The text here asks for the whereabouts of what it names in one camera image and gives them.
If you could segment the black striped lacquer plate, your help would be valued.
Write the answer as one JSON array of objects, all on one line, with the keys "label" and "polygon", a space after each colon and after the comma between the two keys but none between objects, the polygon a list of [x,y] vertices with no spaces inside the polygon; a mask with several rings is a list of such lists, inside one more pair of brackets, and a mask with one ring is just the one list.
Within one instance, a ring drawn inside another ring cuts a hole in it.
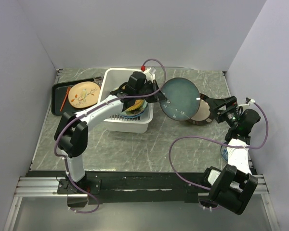
[{"label": "black striped lacquer plate", "polygon": [[214,120],[214,116],[210,111],[210,106],[207,102],[209,97],[205,94],[200,94],[200,106],[197,113],[187,122],[197,126],[203,126],[211,123]]}]

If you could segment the round woven bamboo mat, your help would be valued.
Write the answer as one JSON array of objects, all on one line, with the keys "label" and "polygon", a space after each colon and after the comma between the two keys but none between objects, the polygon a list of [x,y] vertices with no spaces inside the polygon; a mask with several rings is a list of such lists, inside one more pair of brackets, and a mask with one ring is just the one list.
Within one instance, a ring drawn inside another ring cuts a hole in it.
[{"label": "round woven bamboo mat", "polygon": [[144,104],[144,100],[136,100],[134,105],[126,109],[126,111],[134,111]]}]

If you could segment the dark blue floral plate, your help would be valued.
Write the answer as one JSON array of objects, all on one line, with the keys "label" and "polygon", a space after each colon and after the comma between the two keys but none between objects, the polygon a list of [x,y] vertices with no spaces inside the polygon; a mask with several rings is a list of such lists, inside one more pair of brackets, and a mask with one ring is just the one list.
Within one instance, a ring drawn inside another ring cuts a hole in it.
[{"label": "dark blue floral plate", "polygon": [[200,93],[196,85],[186,78],[173,78],[162,87],[166,100],[160,103],[163,113],[172,120],[187,121],[199,110]]}]

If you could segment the mint green flower plate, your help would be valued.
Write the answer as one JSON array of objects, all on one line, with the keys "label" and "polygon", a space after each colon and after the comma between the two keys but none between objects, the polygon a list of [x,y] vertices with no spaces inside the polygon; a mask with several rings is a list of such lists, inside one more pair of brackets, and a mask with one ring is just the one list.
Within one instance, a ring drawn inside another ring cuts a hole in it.
[{"label": "mint green flower plate", "polygon": [[138,109],[136,109],[134,111],[123,111],[122,113],[127,113],[129,115],[130,114],[136,114],[136,113],[144,111],[146,108],[147,108],[147,103],[144,103],[141,107],[139,107]]}]

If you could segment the turquoise polka dot plate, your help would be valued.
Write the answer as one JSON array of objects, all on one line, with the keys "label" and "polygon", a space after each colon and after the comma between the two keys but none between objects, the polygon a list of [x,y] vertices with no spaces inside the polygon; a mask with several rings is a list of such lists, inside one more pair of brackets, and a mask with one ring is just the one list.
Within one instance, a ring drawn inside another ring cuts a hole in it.
[{"label": "turquoise polka dot plate", "polygon": [[120,114],[122,117],[124,117],[124,118],[136,118],[136,117],[138,117],[138,116],[140,116],[141,114],[143,114],[144,113],[144,111],[142,111],[142,112],[139,112],[139,113],[136,113],[136,114],[127,114],[127,113],[122,113],[122,114]]}]

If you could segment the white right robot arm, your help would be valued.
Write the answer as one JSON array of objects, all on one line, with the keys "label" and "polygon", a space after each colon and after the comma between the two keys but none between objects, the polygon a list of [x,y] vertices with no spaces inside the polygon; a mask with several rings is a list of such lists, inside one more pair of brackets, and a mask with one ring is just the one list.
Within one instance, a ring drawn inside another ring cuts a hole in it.
[{"label": "white right robot arm", "polygon": [[258,112],[249,108],[250,100],[238,105],[236,97],[224,99],[208,98],[210,112],[218,123],[226,122],[229,130],[223,146],[228,154],[223,170],[210,168],[201,180],[202,188],[209,192],[209,199],[240,215],[245,210],[258,185],[252,175],[248,155],[250,133],[261,119]]}]

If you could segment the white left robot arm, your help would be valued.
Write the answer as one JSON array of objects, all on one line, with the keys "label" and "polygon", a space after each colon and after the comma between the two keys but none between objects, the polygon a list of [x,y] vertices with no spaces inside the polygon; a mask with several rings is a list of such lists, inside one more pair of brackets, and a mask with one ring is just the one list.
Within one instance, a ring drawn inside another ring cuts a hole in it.
[{"label": "white left robot arm", "polygon": [[54,136],[54,154],[64,159],[66,175],[70,178],[68,186],[73,192],[81,193],[86,188],[82,154],[88,145],[89,128],[125,111],[133,106],[136,100],[160,103],[167,98],[155,80],[147,80],[143,71],[135,71],[127,82],[111,91],[105,100],[78,114],[64,113],[61,117]]}]

